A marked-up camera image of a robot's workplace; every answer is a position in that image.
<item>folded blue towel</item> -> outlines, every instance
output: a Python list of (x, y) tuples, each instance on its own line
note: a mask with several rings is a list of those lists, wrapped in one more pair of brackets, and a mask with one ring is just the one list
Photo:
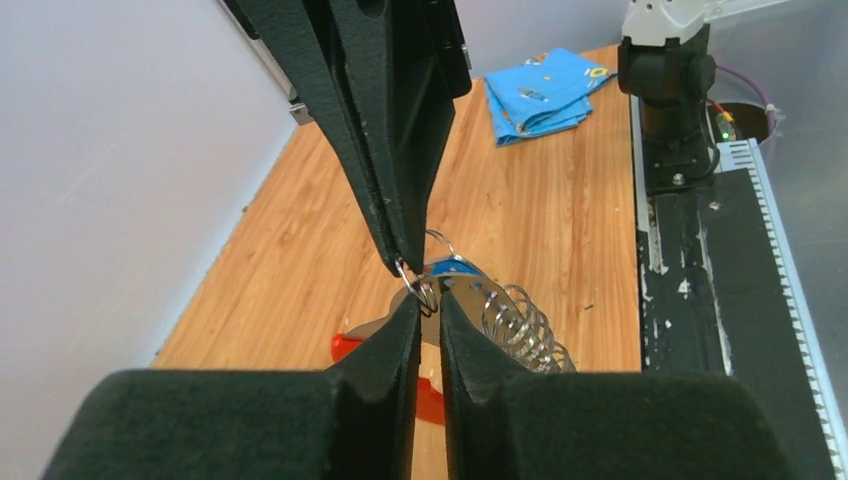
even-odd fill
[(497, 145), (576, 127), (592, 112), (589, 94), (613, 75), (562, 48), (486, 75)]

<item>wooden table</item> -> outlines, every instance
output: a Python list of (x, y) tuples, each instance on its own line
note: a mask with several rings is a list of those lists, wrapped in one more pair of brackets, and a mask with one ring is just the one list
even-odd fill
[[(612, 47), (586, 56), (617, 63)], [(495, 148), (475, 81), (456, 101), (428, 211), (459, 253), (527, 289), (584, 372), (641, 365), (629, 109), (610, 83), (579, 128)], [(402, 286), (332, 148), (317, 125), (300, 127), (154, 366), (326, 368), (333, 334), (385, 315)], [(438, 368), (437, 349), (422, 357), (425, 374)], [(413, 477), (445, 477), (444, 427), (415, 429)]]

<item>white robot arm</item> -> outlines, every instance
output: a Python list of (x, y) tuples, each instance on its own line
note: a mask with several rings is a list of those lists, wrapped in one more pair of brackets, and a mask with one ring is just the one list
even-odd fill
[(619, 87), (639, 98), (649, 194), (707, 185), (718, 156), (703, 121), (716, 64), (707, 53), (704, 0), (628, 0)]
[(663, 47), (669, 38), (686, 43), (704, 26), (704, 10), (704, 0), (630, 0), (621, 33), (645, 47)]

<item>metal spring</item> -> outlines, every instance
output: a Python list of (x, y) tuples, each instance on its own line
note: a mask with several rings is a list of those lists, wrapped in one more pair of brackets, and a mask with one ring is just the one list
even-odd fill
[[(568, 350), (554, 339), (547, 315), (530, 300), (527, 291), (518, 285), (503, 289), (516, 308), (499, 303), (498, 292), (490, 293), (483, 307), (483, 334), (530, 371), (575, 372)], [(492, 309), (496, 313), (490, 321)]]

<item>orange object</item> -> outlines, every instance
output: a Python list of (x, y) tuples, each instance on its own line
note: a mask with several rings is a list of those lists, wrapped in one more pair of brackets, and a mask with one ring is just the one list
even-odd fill
[[(330, 355), (338, 362), (362, 343), (360, 338), (346, 337), (343, 333), (333, 335), (330, 344)], [(418, 397), (415, 405), (415, 416), (425, 422), (437, 425), (445, 424), (445, 397), (433, 388), (430, 380), (418, 377)]]

